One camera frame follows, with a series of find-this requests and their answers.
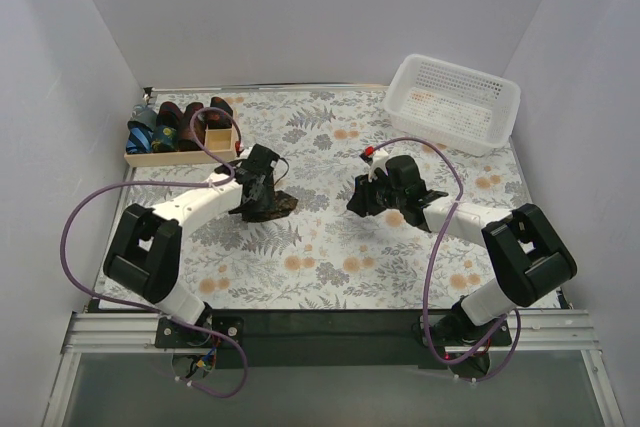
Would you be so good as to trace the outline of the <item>white plastic perforated basket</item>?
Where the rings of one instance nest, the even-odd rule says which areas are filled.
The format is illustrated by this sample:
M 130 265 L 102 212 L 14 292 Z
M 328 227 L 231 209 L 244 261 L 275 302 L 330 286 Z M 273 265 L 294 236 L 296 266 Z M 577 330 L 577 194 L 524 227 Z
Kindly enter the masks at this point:
M 419 54 L 397 69 L 381 108 L 394 128 L 473 156 L 506 145 L 521 101 L 507 79 Z

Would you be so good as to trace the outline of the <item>brown patterned rolled tie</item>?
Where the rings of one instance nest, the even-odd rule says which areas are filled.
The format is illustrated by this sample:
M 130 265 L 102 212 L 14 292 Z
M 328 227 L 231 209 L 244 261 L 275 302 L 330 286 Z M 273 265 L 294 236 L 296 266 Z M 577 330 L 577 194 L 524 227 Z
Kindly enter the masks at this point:
M 177 146 L 181 152 L 198 151 L 205 142 L 206 127 L 199 117 L 201 102 L 188 104 L 179 123 Z

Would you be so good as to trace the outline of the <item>blue striped rolled tie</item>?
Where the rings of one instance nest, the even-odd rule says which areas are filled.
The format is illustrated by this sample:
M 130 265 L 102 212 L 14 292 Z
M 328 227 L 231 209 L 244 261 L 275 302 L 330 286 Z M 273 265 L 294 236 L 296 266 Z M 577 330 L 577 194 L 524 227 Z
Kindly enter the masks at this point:
M 129 136 L 125 152 L 129 155 L 147 154 L 152 151 L 153 131 L 144 124 L 132 123 L 128 125 Z

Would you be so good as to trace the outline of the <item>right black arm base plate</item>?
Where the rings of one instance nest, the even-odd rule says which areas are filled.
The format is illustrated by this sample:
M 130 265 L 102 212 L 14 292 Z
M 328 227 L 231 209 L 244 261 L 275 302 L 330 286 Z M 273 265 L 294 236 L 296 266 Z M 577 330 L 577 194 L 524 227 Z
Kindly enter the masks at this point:
M 493 322 L 483 326 L 473 326 L 464 334 L 446 333 L 443 328 L 430 326 L 432 343 L 435 347 L 460 346 L 470 348 L 475 345 L 492 327 Z M 423 329 L 423 318 L 420 317 L 411 325 L 411 333 L 419 345 L 428 346 L 427 337 Z M 503 321 L 482 347 L 508 347 L 512 345 L 512 336 L 506 321 Z

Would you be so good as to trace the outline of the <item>floral patterned table mat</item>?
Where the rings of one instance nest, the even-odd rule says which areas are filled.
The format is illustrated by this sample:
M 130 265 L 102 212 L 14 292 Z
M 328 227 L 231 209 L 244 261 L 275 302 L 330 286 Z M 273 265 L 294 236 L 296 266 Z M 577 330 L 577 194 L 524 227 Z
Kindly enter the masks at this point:
M 512 147 L 473 157 L 406 142 L 383 97 L 379 89 L 224 94 L 243 143 L 282 157 L 279 188 L 298 205 L 278 220 L 224 216 L 194 232 L 181 254 L 192 292 L 215 308 L 446 309 L 492 278 L 482 247 L 438 240 L 393 210 L 367 218 L 347 210 L 365 170 L 361 150 L 383 141 L 392 155 L 412 156 L 432 189 L 506 209 L 529 199 Z

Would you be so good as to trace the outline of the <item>dark red rolled tie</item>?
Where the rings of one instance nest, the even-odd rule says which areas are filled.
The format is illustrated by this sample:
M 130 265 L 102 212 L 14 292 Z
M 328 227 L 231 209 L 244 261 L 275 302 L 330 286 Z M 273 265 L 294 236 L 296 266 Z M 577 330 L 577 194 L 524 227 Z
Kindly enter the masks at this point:
M 157 127 L 178 130 L 183 118 L 183 111 L 171 101 L 163 102 L 156 116 Z

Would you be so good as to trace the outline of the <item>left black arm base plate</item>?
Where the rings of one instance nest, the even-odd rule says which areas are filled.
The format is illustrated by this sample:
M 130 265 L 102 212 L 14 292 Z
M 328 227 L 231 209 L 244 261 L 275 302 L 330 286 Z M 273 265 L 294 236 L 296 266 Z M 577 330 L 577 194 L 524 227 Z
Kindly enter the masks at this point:
M 241 343 L 244 331 L 244 320 L 235 316 L 209 317 L 203 328 L 222 333 Z M 219 338 L 208 333 L 182 326 L 166 317 L 158 321 L 154 346 L 164 349 L 195 349 L 212 347 Z

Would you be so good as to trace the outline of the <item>grey rolled tie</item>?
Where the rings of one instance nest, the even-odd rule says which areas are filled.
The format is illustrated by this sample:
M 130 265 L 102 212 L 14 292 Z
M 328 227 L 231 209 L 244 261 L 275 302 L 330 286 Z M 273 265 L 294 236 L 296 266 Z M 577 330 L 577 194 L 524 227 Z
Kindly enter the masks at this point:
M 156 127 L 157 113 L 146 105 L 136 105 L 127 122 L 129 129 L 146 128 L 153 131 Z

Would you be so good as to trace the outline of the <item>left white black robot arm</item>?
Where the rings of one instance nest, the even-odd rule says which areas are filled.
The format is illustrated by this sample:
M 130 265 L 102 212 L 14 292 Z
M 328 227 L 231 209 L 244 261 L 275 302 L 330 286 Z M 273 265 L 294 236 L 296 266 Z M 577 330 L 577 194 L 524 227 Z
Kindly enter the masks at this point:
M 274 169 L 279 160 L 274 151 L 256 144 L 169 201 L 152 207 L 130 205 L 110 244 L 104 274 L 180 321 L 178 334 L 188 345 L 205 345 L 213 324 L 205 316 L 206 303 L 179 280 L 183 240 L 224 214 L 273 211 Z

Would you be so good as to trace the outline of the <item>black orange-dotted rolled tie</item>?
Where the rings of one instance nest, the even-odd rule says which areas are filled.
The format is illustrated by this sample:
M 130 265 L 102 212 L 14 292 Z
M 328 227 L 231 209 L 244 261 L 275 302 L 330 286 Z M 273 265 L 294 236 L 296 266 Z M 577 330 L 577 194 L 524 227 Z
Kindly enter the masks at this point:
M 206 126 L 210 130 L 230 129 L 234 112 L 229 103 L 221 97 L 212 97 L 210 110 L 205 113 Z

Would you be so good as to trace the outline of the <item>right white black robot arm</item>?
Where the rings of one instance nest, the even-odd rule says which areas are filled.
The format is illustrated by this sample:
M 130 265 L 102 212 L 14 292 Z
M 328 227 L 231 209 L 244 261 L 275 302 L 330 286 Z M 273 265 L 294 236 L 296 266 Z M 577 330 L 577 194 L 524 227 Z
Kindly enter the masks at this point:
M 408 155 L 367 149 L 361 157 L 369 170 L 354 181 L 349 211 L 368 217 L 397 210 L 413 227 L 445 233 L 488 252 L 493 279 L 431 326 L 434 341 L 475 344 L 500 316 L 531 306 L 576 275 L 575 260 L 538 206 L 526 203 L 508 210 L 457 202 L 428 189 Z

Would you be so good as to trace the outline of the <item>navy yellow-dotted rolled tie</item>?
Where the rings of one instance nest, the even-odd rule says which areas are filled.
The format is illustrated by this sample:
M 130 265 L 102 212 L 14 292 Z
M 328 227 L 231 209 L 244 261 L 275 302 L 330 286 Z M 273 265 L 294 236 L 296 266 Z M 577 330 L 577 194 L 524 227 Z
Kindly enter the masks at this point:
M 151 139 L 151 152 L 172 153 L 177 150 L 177 130 L 166 125 L 156 126 Z

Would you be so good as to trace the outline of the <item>black tie with gold keys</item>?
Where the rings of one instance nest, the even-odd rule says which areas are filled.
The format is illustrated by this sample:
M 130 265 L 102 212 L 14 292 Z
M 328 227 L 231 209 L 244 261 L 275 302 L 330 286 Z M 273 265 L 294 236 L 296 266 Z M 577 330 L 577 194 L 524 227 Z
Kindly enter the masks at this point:
M 242 214 L 242 220 L 247 223 L 263 223 L 288 217 L 298 205 L 298 199 L 284 191 L 275 191 L 273 200 L 266 200 L 252 205 Z

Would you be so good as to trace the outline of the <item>wooden compartment tray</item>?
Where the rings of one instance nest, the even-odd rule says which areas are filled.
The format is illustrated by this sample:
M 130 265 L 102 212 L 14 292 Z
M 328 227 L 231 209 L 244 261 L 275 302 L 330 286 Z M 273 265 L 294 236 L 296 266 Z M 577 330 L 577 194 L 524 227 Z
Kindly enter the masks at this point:
M 198 151 L 172 153 L 147 153 L 129 155 L 125 152 L 124 159 L 131 167 L 159 167 L 186 164 L 206 164 L 215 160 L 207 153 L 212 152 L 216 157 L 231 161 L 236 158 L 240 149 L 240 134 L 232 125 L 230 129 L 210 130 L 206 126 L 206 115 L 200 117 L 205 124 L 205 142 Z

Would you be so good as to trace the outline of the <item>aluminium frame rail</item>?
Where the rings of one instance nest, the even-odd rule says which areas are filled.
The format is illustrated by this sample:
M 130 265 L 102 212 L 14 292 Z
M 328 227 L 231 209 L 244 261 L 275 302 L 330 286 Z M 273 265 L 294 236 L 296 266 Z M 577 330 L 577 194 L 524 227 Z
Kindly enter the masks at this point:
M 448 370 L 413 310 L 220 312 L 222 347 L 168 319 L 72 317 L 47 426 L 621 426 L 589 315 L 512 317 L 479 358 Z

